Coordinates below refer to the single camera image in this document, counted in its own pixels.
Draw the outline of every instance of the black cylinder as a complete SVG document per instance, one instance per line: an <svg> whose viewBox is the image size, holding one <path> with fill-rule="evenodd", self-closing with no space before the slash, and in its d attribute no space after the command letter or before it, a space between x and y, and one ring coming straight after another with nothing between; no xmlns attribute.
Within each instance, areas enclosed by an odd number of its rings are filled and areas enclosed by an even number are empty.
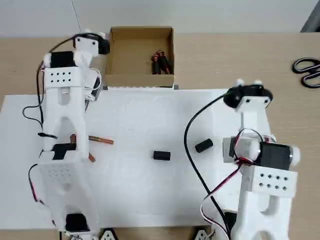
<svg viewBox="0 0 320 240"><path fill-rule="evenodd" d="M195 150L198 153L202 153L204 150L211 148L213 145L214 145L214 143L211 141L210 138L208 138L207 140L204 140L204 141L198 143L197 145L195 145Z"/></svg>

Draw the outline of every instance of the black wire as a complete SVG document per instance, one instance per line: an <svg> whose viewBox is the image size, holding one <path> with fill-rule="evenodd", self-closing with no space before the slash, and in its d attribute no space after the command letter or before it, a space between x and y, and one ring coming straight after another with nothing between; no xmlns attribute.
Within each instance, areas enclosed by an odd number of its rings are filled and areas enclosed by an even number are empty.
<svg viewBox="0 0 320 240"><path fill-rule="evenodd" d="M29 168L29 171L28 171L28 180L29 180L29 184L30 184L31 191L32 191L33 199L34 199L35 202L38 202L38 199L37 199L37 196L36 196L36 193L35 193L35 189L34 189L34 186L33 186L33 184L32 184L31 177L30 177L31 170L32 170L35 166L38 166L38 163L33 164L33 165Z"/></svg>
<svg viewBox="0 0 320 240"><path fill-rule="evenodd" d="M260 137L261 142L264 141L263 137L261 136L261 134L260 134L258 131L254 130L254 129L252 129L252 128L246 128L246 127L243 128L243 129L241 129L241 130L238 132L238 134L235 136L235 141L234 141L234 143L233 143L233 155L234 155L235 159L238 159L238 156L237 156L237 154L236 154L236 143L237 143L237 141L239 141L238 138L240 137L240 134L241 134L244 130L250 130L250 131L256 133L256 134Z"/></svg>
<svg viewBox="0 0 320 240"><path fill-rule="evenodd" d="M53 48L51 48L49 50L49 53L52 53L54 50L56 50L58 47L60 47L61 45L77 38L77 37L85 37L85 36L95 36L98 37L100 39L103 39L102 36L96 34L96 33L78 33L73 35L72 37L67 38L66 40L63 40L62 42L58 43L57 45L55 45ZM43 129L43 124L44 124L44 112L42 109L42 102L44 101L44 94L45 94L45 74L42 74L42 98L40 98L40 84L39 84L39 74L41 71L41 68L44 64L44 61L42 60L41 63L39 64L37 70L36 70L36 94L37 94L37 99L38 99L38 104L35 106L26 106L23 110L22 110L22 115L26 118L26 119L30 119L30 120L34 120L37 121L40 124L41 129ZM25 111L27 109L34 109L34 108L39 108L40 110L40 120L33 118L33 117L28 117L25 114Z"/></svg>
<svg viewBox="0 0 320 240"><path fill-rule="evenodd" d="M183 143L184 143L184 149L185 149L185 152L186 152L186 155L196 173L196 175L198 176L198 178L200 179L204 189L206 190L206 192L208 194L210 194L210 190L205 182L205 180L203 179L203 177L201 176L200 172L198 171L194 161L192 160L192 157L190 155L190 152L189 152L189 149L188 149L188 145L187 145L187 136L188 136L188 131L189 131L189 128L192 124L192 122L196 119L197 116L199 116L204 110L206 110L208 107L210 107L212 104L216 103L217 101L219 101L220 99L222 99L224 96L226 96L227 93L217 97L216 99L212 100L211 102L209 102L207 105L205 105L203 108L201 108L189 121L189 123L187 124L186 128L185 128L185 131L184 131L184 137L183 137ZM222 220L223 220L223 223L225 225L225 229L226 229L226 232L228 233L228 236L230 238L230 235L231 235L231 232L230 232L230 229L229 229L229 226L228 226L228 222L227 222L227 219L226 219L226 216L224 214L224 212L222 211L221 207L219 206L219 204L217 203L217 201L215 200L215 198L212 196L211 197L211 200L214 204L214 206L216 207L216 209L218 210L219 214L221 215L222 217Z"/></svg>

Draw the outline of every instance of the white wall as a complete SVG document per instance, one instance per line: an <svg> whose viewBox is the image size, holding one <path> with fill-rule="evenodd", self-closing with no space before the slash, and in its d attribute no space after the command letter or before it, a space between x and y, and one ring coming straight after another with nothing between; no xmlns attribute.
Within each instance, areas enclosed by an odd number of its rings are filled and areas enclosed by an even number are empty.
<svg viewBox="0 0 320 240"><path fill-rule="evenodd" d="M73 0L73 8L72 0L1 0L0 36L65 36L121 25L173 26L176 33L299 32L317 2Z"/></svg>

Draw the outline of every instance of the copper pipe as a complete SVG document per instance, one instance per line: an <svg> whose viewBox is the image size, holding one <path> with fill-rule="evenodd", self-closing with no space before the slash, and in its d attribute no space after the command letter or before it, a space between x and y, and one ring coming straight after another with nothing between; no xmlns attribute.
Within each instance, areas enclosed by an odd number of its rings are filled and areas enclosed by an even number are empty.
<svg viewBox="0 0 320 240"><path fill-rule="evenodd" d="M102 137L98 137L98 136L89 136L89 140L90 141L95 141L95 142L101 142L101 143L105 143L105 144L111 144L111 145L114 144L113 140L102 138Z"/></svg>
<svg viewBox="0 0 320 240"><path fill-rule="evenodd" d="M72 144L76 144L77 143L77 136L75 134L72 134L70 136L70 142ZM88 156L89 160L94 163L96 161L95 157L91 155L91 153L89 152L89 156Z"/></svg>

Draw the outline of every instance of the black rectangular object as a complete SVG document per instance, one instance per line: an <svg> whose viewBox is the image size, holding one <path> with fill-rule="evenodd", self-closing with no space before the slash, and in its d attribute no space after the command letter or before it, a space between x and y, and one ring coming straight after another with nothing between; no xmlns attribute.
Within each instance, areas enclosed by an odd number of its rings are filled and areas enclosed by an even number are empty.
<svg viewBox="0 0 320 240"><path fill-rule="evenodd" d="M229 148L229 157L234 157L235 155L235 149L234 149L234 146L235 146L235 141L236 141L236 137L231 137L230 139L230 148Z"/></svg>
<svg viewBox="0 0 320 240"><path fill-rule="evenodd" d="M89 232L87 219L82 213L71 213L65 218L65 230L71 233Z"/></svg>
<svg viewBox="0 0 320 240"><path fill-rule="evenodd" d="M257 165L273 169L289 170L290 147L287 145L261 142Z"/></svg>
<svg viewBox="0 0 320 240"><path fill-rule="evenodd" d="M210 138L198 143L197 145L195 145L195 150L197 151L197 153L202 153L204 150L207 150L209 148L211 148L214 145L214 143L211 141Z"/></svg>
<svg viewBox="0 0 320 240"><path fill-rule="evenodd" d="M153 151L153 159L170 161L171 152L169 151Z"/></svg>
<svg viewBox="0 0 320 240"><path fill-rule="evenodd" d="M73 51L56 51L51 53L50 68L76 67Z"/></svg>
<svg viewBox="0 0 320 240"><path fill-rule="evenodd" d="M54 151L54 156L52 160L63 160L67 151L76 150L76 148L77 144L75 143L55 144L51 150Z"/></svg>

